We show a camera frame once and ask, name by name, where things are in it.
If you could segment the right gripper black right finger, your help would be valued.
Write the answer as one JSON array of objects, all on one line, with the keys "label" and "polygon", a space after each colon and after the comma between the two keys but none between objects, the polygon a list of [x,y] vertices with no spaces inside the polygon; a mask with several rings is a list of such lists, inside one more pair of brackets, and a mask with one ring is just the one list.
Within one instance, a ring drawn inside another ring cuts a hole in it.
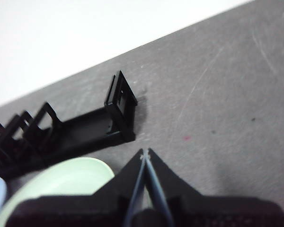
[{"label": "right gripper black right finger", "polygon": [[174,173],[151,148],[148,160],[177,227],[284,227],[284,211],[272,201],[204,195]]}]

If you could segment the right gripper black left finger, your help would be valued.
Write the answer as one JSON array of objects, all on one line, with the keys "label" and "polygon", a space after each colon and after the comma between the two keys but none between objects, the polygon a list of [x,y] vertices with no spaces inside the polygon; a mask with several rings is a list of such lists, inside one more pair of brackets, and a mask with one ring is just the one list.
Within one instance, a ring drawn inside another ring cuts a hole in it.
[{"label": "right gripper black left finger", "polygon": [[87,195],[42,196],[21,202],[8,227],[134,227],[143,220],[145,153],[140,149],[106,184]]}]

